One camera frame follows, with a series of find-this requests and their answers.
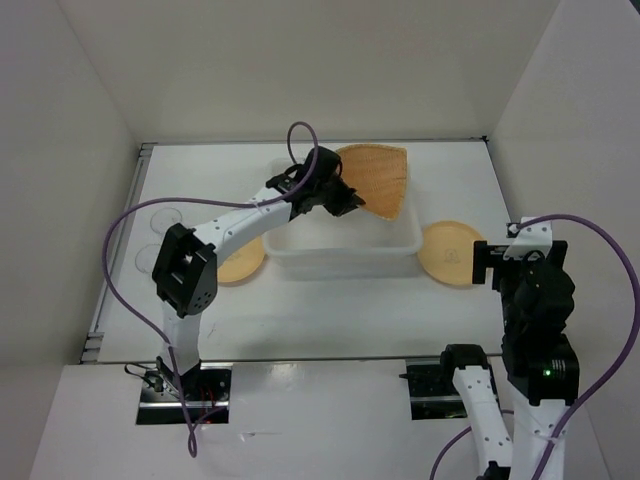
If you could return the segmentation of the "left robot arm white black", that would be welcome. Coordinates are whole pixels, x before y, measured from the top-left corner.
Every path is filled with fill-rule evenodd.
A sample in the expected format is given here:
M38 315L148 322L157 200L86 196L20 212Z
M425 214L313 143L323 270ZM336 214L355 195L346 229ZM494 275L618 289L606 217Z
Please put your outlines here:
M152 279L162 301L166 336L157 366L173 397L188 399L198 390L200 322L217 295L219 267L251 241L316 206L335 217L363 206L365 200L341 173L340 156L318 147L304 163L269 179L246 208L194 228L176 223L166 231Z

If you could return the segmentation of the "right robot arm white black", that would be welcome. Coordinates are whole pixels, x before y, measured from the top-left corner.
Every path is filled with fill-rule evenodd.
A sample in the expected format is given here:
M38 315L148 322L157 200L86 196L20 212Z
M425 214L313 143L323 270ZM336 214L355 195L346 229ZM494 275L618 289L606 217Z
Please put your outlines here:
M503 246L477 241L472 281L488 270L501 299L502 361L512 389L513 428L496 399L487 355L478 345L450 344L442 352L438 381L458 393L470 422L482 479L564 476L566 424L561 419L578 397L580 367L564 333L574 309L575 286L563 269L567 244L547 253L531 250L511 258Z

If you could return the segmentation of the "beige plate with bear print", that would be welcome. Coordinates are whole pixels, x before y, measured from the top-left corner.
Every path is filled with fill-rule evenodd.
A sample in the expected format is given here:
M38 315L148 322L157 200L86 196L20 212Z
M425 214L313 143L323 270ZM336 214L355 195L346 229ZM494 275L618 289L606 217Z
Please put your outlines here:
M473 284L473 249L485 238L473 227L458 221L432 223L422 231L423 245L417 258L434 280L454 287Z

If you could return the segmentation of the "woven bamboo fan-shaped tray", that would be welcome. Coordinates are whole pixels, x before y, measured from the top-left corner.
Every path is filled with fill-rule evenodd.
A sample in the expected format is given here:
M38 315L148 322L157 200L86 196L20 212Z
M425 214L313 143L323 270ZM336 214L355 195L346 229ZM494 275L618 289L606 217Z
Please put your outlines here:
M381 144L353 144L336 150L341 177L364 200L362 208L386 221L400 215L408 189L407 150Z

